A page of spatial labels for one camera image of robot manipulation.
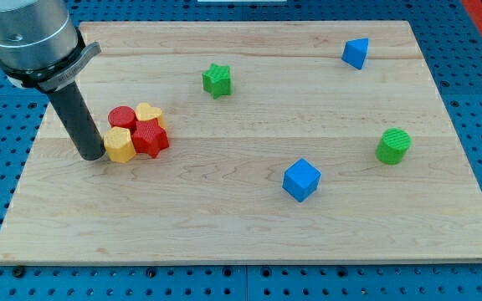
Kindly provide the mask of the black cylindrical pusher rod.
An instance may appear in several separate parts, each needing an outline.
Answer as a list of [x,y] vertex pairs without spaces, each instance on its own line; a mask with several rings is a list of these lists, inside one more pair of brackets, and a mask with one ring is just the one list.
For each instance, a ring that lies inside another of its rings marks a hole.
[[105,154],[103,140],[78,85],[72,82],[48,98],[81,158],[100,159]]

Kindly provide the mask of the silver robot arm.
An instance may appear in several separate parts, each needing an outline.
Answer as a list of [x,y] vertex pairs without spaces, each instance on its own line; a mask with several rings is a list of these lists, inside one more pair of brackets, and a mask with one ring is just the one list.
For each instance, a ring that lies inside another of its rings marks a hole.
[[23,89],[47,95],[81,157],[105,154],[76,76],[101,53],[87,44],[60,0],[0,0],[0,67]]

